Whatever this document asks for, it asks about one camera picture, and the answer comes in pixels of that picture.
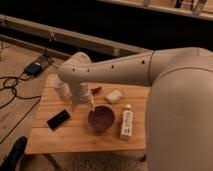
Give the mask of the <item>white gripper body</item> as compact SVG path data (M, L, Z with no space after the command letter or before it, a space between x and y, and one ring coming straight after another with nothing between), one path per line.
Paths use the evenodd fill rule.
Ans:
M75 103L86 103L91 100L91 90L87 83L70 84L71 100Z

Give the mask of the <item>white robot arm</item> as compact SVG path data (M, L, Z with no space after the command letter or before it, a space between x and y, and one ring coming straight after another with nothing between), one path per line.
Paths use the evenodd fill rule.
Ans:
M92 98L90 82L149 87L148 171L213 171L213 54L177 48L93 63L77 52L58 76L76 104Z

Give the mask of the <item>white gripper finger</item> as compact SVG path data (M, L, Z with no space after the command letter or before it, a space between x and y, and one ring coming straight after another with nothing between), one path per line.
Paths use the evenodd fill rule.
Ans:
M95 102L93 101L88 102L88 106L90 107L91 111L95 111L95 107L96 107Z
M72 102L71 103L72 112L75 112L75 110L77 109L77 107L78 107L78 103L77 102Z

